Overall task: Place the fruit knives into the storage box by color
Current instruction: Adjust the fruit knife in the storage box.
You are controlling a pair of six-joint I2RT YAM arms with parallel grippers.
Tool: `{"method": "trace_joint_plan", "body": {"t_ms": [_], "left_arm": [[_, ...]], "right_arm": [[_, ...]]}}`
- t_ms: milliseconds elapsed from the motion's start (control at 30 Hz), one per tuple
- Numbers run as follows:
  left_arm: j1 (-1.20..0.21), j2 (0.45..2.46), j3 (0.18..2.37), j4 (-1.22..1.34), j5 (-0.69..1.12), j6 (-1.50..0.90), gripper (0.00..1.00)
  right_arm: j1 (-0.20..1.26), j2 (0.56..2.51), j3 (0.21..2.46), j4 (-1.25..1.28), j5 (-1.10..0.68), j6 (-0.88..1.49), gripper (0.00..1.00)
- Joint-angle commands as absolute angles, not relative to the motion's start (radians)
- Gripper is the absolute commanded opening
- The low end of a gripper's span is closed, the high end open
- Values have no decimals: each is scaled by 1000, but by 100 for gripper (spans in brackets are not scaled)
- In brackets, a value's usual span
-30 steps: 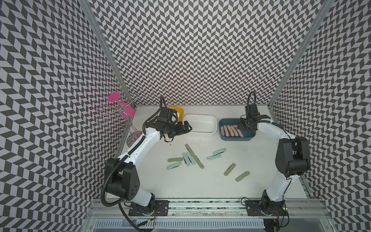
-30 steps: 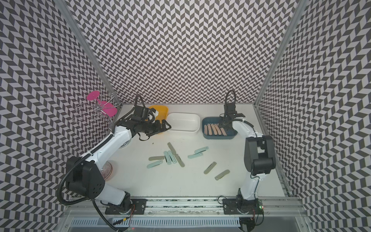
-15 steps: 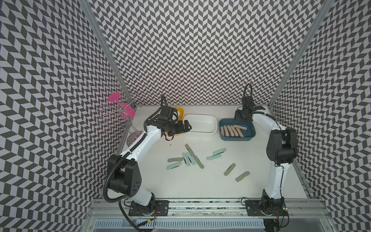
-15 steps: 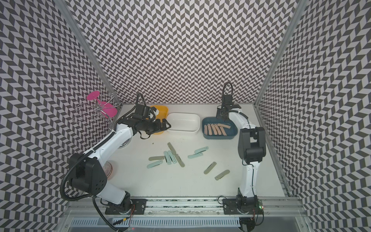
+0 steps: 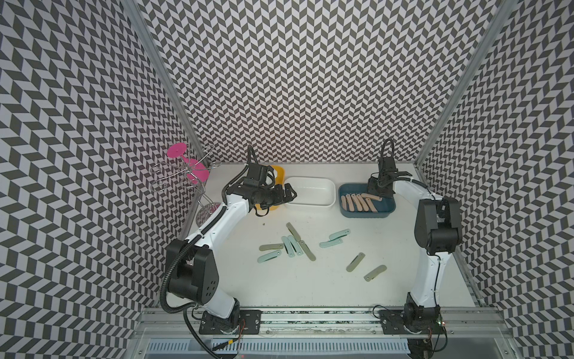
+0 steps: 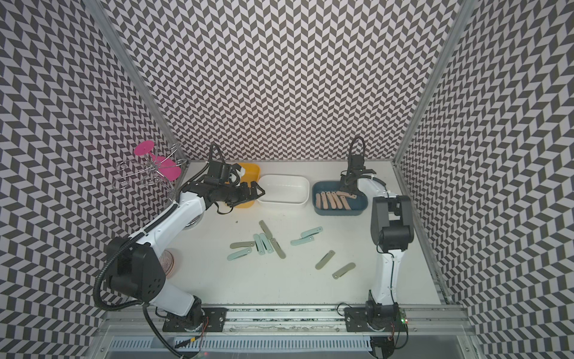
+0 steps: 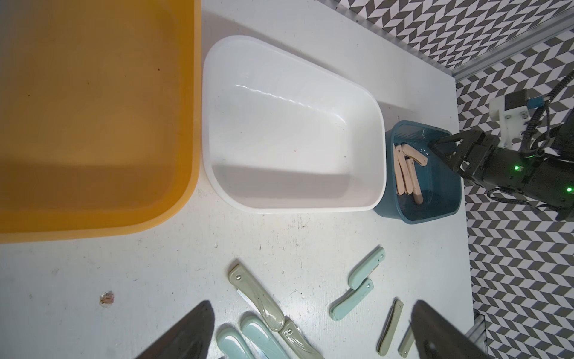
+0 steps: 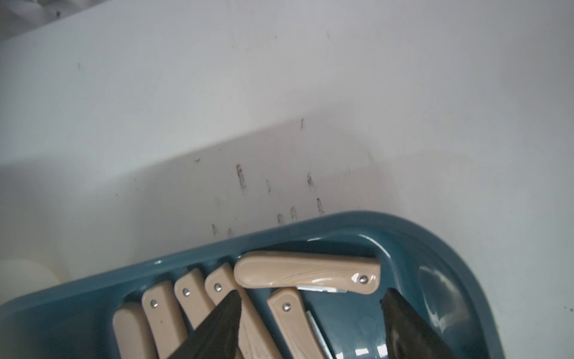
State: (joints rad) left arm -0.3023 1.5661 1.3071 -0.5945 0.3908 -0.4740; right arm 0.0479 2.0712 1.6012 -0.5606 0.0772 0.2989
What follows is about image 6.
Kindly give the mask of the white storage box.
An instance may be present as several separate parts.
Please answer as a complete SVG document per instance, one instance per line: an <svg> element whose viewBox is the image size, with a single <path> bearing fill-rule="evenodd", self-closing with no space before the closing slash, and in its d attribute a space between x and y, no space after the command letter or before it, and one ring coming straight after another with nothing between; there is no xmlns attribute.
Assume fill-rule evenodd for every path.
<svg viewBox="0 0 574 359"><path fill-rule="evenodd" d="M258 184L265 194L257 202L274 209L295 209L306 205L310 196L310 182L302 176L266 174Z"/></svg>

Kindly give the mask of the dark teal storage box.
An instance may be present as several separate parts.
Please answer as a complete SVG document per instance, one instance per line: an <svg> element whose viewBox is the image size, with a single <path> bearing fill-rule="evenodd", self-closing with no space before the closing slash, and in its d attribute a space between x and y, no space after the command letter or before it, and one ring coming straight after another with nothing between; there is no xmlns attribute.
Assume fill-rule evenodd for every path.
<svg viewBox="0 0 574 359"><path fill-rule="evenodd" d="M312 186L312 204L321 216L357 216L368 208L368 199L341 191L338 181L320 181Z"/></svg>

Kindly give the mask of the pink knife diagonal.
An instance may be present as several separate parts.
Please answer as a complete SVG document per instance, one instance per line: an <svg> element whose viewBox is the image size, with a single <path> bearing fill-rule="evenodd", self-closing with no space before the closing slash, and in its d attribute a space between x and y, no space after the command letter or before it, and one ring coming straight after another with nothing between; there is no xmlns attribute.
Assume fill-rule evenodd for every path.
<svg viewBox="0 0 574 359"><path fill-rule="evenodd" d="M331 208L331 209L336 209L336 208L337 208L337 205L336 205L336 202L335 202L335 198L333 197L333 194L332 194L330 191L327 191L327 192L326 192L326 197L327 197L327 200L329 201L330 208Z"/></svg>

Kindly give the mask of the pink knife vertical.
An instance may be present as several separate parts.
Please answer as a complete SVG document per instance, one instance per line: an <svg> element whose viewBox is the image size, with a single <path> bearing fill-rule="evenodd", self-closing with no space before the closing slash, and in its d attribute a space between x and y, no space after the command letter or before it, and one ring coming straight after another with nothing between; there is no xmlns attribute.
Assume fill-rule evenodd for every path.
<svg viewBox="0 0 574 359"><path fill-rule="evenodd" d="M324 191L321 192L320 194L321 197L321 207L322 209L329 209L329 201L327 200L327 196L326 193Z"/></svg>

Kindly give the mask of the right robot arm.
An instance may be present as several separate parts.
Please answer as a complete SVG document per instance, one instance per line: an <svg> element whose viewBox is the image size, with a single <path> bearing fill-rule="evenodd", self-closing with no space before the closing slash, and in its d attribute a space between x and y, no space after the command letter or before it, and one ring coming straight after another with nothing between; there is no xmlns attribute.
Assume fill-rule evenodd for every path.
<svg viewBox="0 0 574 359"><path fill-rule="evenodd" d="M360 154L348 156L348 168L340 183L342 191L363 195L372 204L370 234L378 258L375 282L365 304L367 325L374 331L394 329L399 316L399 270L415 235L411 199L388 190Z"/></svg>

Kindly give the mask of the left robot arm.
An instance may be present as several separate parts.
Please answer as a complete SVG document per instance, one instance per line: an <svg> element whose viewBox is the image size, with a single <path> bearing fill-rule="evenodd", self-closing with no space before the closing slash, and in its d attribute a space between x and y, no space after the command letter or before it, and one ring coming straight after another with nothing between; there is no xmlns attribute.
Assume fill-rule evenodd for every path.
<svg viewBox="0 0 574 359"><path fill-rule="evenodd" d="M168 281L160 258L179 233L211 206L224 203L233 209L265 195L257 181L242 182L244 173L239 164L210 160L149 224L130 236L112 239L94 284L95 306L121 311L154 305L188 331L201 327L205 317L201 300Z"/></svg>

